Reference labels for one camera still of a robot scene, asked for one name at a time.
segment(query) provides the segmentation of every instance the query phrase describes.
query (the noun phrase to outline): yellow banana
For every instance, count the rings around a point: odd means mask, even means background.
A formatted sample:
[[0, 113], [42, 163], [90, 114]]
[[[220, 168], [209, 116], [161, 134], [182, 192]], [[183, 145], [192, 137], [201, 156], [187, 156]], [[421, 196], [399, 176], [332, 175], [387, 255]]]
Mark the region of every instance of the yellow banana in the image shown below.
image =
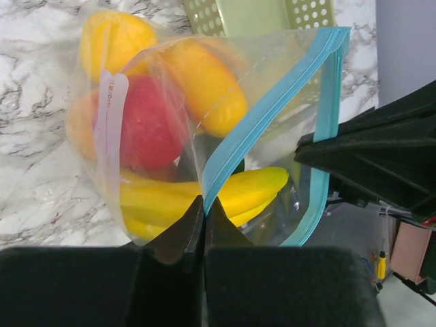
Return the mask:
[[[146, 225], [169, 227], [201, 194], [198, 182], [166, 183], [126, 172], [122, 176], [128, 181], [120, 186], [120, 205], [125, 220]], [[288, 177], [287, 171], [278, 167], [241, 172], [228, 179], [218, 196], [229, 219], [240, 226], [274, 200]]]
[[[265, 201], [265, 203], [262, 203], [257, 208], [251, 209], [247, 211], [246, 213], [241, 213], [240, 215], [234, 216], [230, 219], [230, 221], [236, 226], [241, 227], [243, 224], [249, 222], [254, 217], [259, 215], [273, 200], [275, 197], [269, 199], [268, 201]], [[148, 223], [142, 223], [141, 221], [138, 221], [134, 218], [132, 218], [132, 215], [130, 215], [128, 212], [123, 212], [124, 215], [124, 223], [133, 235], [142, 237], [146, 240], [152, 240], [158, 235], [160, 235], [162, 232], [164, 232], [169, 226], [161, 227], [156, 225], [150, 225]]]

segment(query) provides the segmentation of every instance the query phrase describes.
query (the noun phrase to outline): yellow lemon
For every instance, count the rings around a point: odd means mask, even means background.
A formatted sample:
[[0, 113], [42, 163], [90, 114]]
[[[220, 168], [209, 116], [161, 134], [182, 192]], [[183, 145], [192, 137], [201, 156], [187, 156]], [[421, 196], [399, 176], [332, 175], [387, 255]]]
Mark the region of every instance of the yellow lemon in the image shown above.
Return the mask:
[[[98, 83], [104, 69], [115, 74], [141, 50], [156, 44], [153, 28], [141, 18], [102, 10], [89, 17], [83, 27], [80, 58], [85, 72]], [[127, 75], [145, 71], [145, 63], [140, 63]]]

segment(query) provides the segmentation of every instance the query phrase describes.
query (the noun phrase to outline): wire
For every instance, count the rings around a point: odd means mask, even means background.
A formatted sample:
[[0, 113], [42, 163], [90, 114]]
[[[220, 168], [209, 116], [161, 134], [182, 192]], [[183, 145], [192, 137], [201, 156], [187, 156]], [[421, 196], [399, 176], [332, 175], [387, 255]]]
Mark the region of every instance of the wire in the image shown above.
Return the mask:
[[420, 290], [418, 285], [416, 285], [413, 281], [410, 281], [409, 279], [406, 279], [396, 272], [393, 272], [393, 275], [398, 278], [404, 285], [406, 285], [409, 289], [414, 291], [415, 293], [421, 295], [424, 299], [430, 302], [430, 304], [434, 305], [436, 307], [436, 301], [434, 301], [430, 296], [425, 294], [423, 291]]
[[373, 276], [374, 275], [374, 269], [373, 269], [371, 263], [369, 262], [369, 260], [366, 259], [366, 258], [361, 258], [361, 260], [367, 265], [367, 267], [369, 269], [369, 272], [371, 273], [371, 276]]
[[326, 208], [325, 208], [325, 210], [324, 210], [324, 212], [323, 212], [323, 215], [326, 215], [326, 216], [331, 216], [331, 215], [333, 215], [334, 213], [340, 211], [341, 208], [344, 206], [344, 204], [345, 204], [345, 203], [340, 203], [340, 204], [338, 204], [338, 205], [336, 205], [336, 206], [335, 206], [334, 204], [332, 204], [331, 206], [326, 206]]
[[345, 202], [344, 199], [327, 200], [327, 202], [326, 202], [326, 206], [330, 206], [330, 205], [332, 205], [332, 204], [344, 203], [344, 202]]
[[421, 223], [418, 223], [417, 221], [411, 220], [411, 219], [406, 218], [406, 217], [401, 216], [401, 215], [387, 214], [387, 216], [394, 217], [395, 219], [398, 219], [399, 221], [401, 221], [403, 223], [408, 223], [409, 225], [413, 225], [413, 226], [416, 226], [419, 228], [423, 228], [425, 230], [432, 230], [432, 231], [436, 232], [436, 227], [434, 227], [434, 226], [425, 226], [425, 225], [422, 225]]

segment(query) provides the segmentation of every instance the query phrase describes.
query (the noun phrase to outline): white marble surface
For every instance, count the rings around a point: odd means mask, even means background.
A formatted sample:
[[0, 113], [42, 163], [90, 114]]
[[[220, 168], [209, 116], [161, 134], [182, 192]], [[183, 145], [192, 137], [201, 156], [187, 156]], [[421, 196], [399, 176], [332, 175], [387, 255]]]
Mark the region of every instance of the white marble surface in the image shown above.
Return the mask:
[[[0, 1], [0, 247], [121, 245], [128, 238], [65, 141], [83, 0]], [[92, 1], [190, 31], [180, 0]], [[335, 0], [352, 26], [341, 120], [377, 105], [375, 0]]]

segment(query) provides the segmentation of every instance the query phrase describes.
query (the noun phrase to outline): ziplock bag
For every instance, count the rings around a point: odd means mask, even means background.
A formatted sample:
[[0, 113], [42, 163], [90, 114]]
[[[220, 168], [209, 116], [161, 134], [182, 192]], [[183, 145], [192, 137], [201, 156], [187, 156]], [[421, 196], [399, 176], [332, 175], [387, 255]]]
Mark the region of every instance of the ziplock bag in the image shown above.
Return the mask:
[[202, 194], [206, 213], [218, 196], [255, 244], [303, 244], [324, 209], [328, 174], [301, 167], [294, 151], [302, 135], [337, 132], [349, 29], [167, 33], [137, 52], [124, 35], [149, 30], [116, 34], [133, 18], [107, 14], [85, 25], [66, 125], [128, 235], [155, 238]]

